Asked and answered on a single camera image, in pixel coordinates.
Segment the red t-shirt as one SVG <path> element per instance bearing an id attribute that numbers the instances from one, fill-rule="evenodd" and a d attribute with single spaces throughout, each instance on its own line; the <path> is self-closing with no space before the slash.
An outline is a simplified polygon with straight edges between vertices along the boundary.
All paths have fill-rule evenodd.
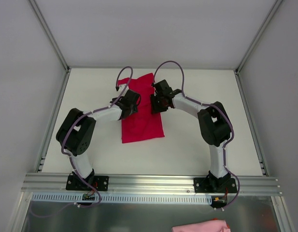
<path id="1" fill-rule="evenodd" d="M 152 114 L 151 112 L 150 95 L 154 94 L 153 77 L 153 73 L 148 73 L 132 79 L 129 83 L 128 88 L 140 94 L 141 102 L 137 113 L 121 121 L 122 143 L 124 144 L 165 136 L 160 113 Z"/>

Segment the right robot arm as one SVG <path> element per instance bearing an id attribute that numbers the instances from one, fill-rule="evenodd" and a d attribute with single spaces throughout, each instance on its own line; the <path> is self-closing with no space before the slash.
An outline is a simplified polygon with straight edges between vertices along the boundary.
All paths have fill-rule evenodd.
<path id="1" fill-rule="evenodd" d="M 226 186 L 224 177 L 230 175 L 226 168 L 226 146 L 234 137 L 232 124 L 222 103 L 201 103 L 184 95 L 180 89 L 173 90 L 166 80 L 153 83 L 152 87 L 155 90 L 150 95 L 153 114 L 173 108 L 198 119 L 201 136 L 210 150 L 208 186 L 214 192 L 221 191 Z"/>

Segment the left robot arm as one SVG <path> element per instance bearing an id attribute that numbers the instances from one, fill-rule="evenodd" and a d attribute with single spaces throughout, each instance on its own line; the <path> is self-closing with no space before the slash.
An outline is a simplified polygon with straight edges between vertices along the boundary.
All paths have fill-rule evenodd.
<path id="1" fill-rule="evenodd" d="M 138 112 L 140 102 L 141 95 L 129 89 L 123 96 L 112 99 L 109 106 L 87 113 L 77 108 L 68 112 L 56 140 L 60 143 L 61 153 L 69 157 L 73 171 L 78 175 L 76 183 L 81 189 L 88 190 L 94 184 L 94 169 L 86 151 L 96 125 L 128 118 Z"/>

